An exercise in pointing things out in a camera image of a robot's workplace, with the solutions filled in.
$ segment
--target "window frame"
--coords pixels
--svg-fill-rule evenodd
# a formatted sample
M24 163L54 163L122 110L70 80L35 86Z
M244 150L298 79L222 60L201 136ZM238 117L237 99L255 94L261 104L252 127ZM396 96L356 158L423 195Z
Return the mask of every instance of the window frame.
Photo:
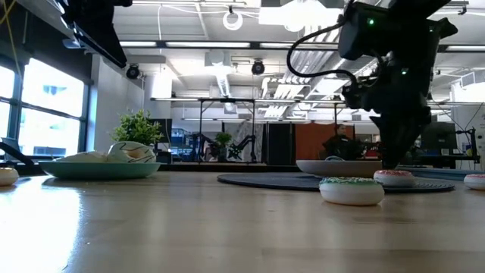
M87 127L88 127L88 113L89 113L89 95L90 95L90 85L84 83L83 89L83 105L82 105L82 114L80 117L75 117L73 115L69 115L68 113L64 113L62 111L53 110L50 108L45 108L39 105L32 105L30 103L22 102L22 91L23 91L23 77L25 75L25 66L28 64L19 63L21 75L18 74L17 65L13 60L7 58L5 56L0 55L0 66L5 67L9 70L12 70L15 74L14 78L14 91L12 94L11 99L1 97L0 102L6 102L10 105L10 115L8 118L8 129L7 129L7 137L16 139L18 141L20 136L20 117L22 115L22 108L32 109L35 111L40 111L44 113L48 113L51 115L74 119L80 122L80 130L79 130L79 139L77 145L78 152L86 151L86 138L87 138ZM50 156L39 156L39 155L28 155L28 158L31 159L49 159Z

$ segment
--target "table surface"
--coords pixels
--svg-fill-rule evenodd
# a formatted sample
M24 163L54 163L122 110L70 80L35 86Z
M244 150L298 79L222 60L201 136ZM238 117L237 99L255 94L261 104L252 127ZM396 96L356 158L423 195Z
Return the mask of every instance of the table surface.
M0 272L484 272L485 193L319 193L219 184L215 173L0 189Z

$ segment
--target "black mat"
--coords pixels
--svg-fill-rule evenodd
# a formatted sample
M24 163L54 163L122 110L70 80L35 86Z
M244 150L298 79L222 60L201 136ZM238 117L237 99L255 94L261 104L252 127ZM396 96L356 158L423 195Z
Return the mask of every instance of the black mat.
M278 190L320 191L321 178L307 174L264 173L264 174L222 174L217 177L221 183L247 187ZM435 193L454 190L455 186L445 180L417 179L414 187L384 187L386 193Z

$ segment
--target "green plant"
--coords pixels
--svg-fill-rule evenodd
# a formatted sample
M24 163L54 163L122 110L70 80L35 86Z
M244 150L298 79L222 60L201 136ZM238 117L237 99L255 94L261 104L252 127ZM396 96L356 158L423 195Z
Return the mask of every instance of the green plant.
M111 138L114 141L135 141L147 146L155 144L163 135L160 133L160 124L149 120L150 112L143 110L137 113L122 115L120 126L114 129Z
M221 148L225 148L232 139L233 137L228 133L218 133L215 136L215 141L217 141L217 144L219 144Z

